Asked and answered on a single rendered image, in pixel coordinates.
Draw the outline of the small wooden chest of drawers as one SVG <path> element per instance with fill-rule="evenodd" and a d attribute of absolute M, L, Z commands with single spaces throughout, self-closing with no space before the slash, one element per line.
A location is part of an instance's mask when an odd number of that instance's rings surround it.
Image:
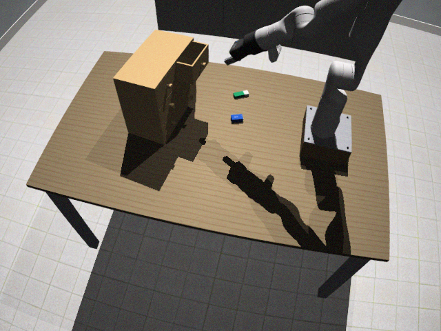
<path fill-rule="evenodd" d="M 114 76 L 128 133 L 166 144 L 156 88 L 193 40 L 155 30 Z"/>

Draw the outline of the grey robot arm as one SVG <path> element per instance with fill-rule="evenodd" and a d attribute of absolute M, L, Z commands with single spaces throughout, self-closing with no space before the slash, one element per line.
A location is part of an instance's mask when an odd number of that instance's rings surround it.
<path fill-rule="evenodd" d="M 362 1 L 321 0 L 314 9 L 309 6 L 300 6 L 279 22 L 271 24 L 268 27 L 269 37 L 276 45 L 280 45 L 292 40 L 294 29 L 296 29 L 299 38 L 313 39 L 331 22 L 351 12 Z M 311 131 L 317 137 L 326 139 L 334 136 L 340 123 L 340 115 L 347 102 L 345 90 L 354 91 L 359 86 L 367 64 L 401 1 L 368 0 L 366 8 L 357 16 L 349 33 L 349 45 L 356 62 L 354 64 L 340 61 L 331 63 L 316 113 L 311 122 Z"/>

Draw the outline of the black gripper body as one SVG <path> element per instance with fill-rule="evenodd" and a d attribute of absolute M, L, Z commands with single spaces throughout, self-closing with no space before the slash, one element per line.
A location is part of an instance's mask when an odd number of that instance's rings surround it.
<path fill-rule="evenodd" d="M 245 58 L 247 55 L 256 55 L 268 51 L 269 60 L 273 63 L 277 61 L 281 45 L 276 45 L 269 37 L 268 27 L 246 34 L 243 39 L 234 42 L 229 53 L 235 61 Z"/>

